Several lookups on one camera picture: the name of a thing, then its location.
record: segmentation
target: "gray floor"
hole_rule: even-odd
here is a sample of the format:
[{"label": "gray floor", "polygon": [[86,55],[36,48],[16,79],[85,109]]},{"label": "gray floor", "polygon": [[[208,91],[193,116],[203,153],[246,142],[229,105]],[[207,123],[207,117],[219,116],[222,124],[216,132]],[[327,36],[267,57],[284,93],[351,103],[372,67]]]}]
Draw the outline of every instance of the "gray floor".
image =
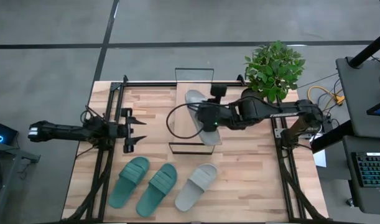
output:
[{"label": "gray floor", "polygon": [[[113,0],[0,0],[0,44],[102,43]],[[380,35],[378,0],[121,0],[111,41],[211,42],[270,40],[373,40]],[[357,54],[363,45],[293,47],[307,60],[299,86],[336,73],[335,59]],[[177,67],[214,68],[215,80],[244,72],[244,56],[254,47],[109,49],[101,80],[174,80]],[[77,143],[31,143],[28,125],[46,119],[78,124],[87,103],[99,49],[0,50],[0,122],[14,129],[21,148],[42,155],[16,185],[3,223],[59,220]],[[210,72],[178,79],[210,79]],[[312,85],[329,90],[334,75]],[[306,85],[298,90],[306,98]],[[312,91],[312,100],[322,94]],[[321,102],[324,107],[328,98]],[[331,110],[339,122],[346,106]],[[344,201],[344,180],[321,179],[328,212],[334,220],[380,223]]]}]

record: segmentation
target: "wooden tabletop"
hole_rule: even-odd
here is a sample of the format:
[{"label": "wooden tabletop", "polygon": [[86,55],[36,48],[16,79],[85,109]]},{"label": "wooden tabletop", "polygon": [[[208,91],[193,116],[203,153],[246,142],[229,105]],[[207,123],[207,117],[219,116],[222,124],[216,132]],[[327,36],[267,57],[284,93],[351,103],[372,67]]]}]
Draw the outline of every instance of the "wooden tabletop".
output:
[{"label": "wooden tabletop", "polygon": [[[104,113],[111,82],[95,82],[89,106],[98,113]],[[238,99],[243,87],[229,87],[222,103]],[[168,132],[165,119],[177,103],[177,87],[126,87],[123,107],[133,108],[134,116],[147,125],[133,125],[133,136],[146,135],[138,142],[132,154],[123,154],[123,139],[116,142],[109,182],[111,193],[122,168],[131,159],[145,156],[150,160],[150,169],[144,180],[137,186],[127,204],[120,209],[105,210],[105,222],[283,222],[287,221],[284,194],[277,163],[276,147],[269,119],[246,128],[232,131],[220,127],[221,145],[215,147],[211,156],[172,154],[168,142],[174,137]],[[296,101],[296,91],[290,91],[284,101]],[[173,129],[177,124],[173,116],[169,123]],[[291,125],[296,118],[287,118]],[[187,120],[187,126],[193,126]],[[81,142],[78,153],[90,148]],[[82,203],[91,187],[97,150],[81,155],[75,162],[62,218],[69,217]],[[305,148],[294,150],[300,186],[314,207],[328,217],[313,154]],[[136,213],[136,204],[148,186],[148,181],[166,162],[175,166],[178,180],[173,190],[164,198],[154,214],[142,218]],[[175,208],[174,200],[190,174],[199,165],[212,163],[218,168],[218,176],[187,212]],[[96,198],[95,214],[98,211],[100,193]],[[294,193],[291,191],[295,216],[297,212]]]}]

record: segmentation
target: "gray slide sandal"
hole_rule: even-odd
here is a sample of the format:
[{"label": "gray slide sandal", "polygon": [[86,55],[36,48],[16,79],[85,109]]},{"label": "gray slide sandal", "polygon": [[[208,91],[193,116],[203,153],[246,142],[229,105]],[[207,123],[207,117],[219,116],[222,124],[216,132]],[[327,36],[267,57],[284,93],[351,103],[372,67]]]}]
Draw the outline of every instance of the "gray slide sandal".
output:
[{"label": "gray slide sandal", "polygon": [[217,169],[212,164],[203,164],[195,169],[176,197],[177,209],[183,212],[189,210],[209,188],[216,176]]}]

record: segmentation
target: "slide sandal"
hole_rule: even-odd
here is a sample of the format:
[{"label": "slide sandal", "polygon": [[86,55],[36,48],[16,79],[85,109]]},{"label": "slide sandal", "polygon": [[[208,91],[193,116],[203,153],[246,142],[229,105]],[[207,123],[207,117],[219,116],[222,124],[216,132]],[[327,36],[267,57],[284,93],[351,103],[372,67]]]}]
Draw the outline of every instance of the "slide sandal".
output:
[{"label": "slide sandal", "polygon": [[177,172],[172,164],[164,164],[151,178],[147,190],[142,194],[136,206],[136,212],[142,217],[149,217],[160,202],[176,184]]},{"label": "slide sandal", "polygon": [[212,164],[203,164],[195,169],[175,199],[177,209],[182,212],[190,209],[209,188],[216,176],[217,169]]},{"label": "slide sandal", "polygon": [[122,208],[133,194],[134,189],[146,175],[150,162],[145,157],[136,157],[126,164],[119,173],[119,179],[109,196],[108,204],[113,208]]}]

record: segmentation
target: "potted plant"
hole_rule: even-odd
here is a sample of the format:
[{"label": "potted plant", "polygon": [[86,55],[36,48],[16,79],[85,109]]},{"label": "potted plant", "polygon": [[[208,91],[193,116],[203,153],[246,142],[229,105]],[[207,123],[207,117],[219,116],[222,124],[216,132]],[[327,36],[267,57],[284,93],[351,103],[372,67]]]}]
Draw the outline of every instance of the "potted plant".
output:
[{"label": "potted plant", "polygon": [[296,81],[305,63],[301,57],[279,40],[269,46],[260,46],[253,51],[252,58],[245,56],[249,87],[271,101],[276,100],[276,96],[283,100],[289,89],[297,89]]}]

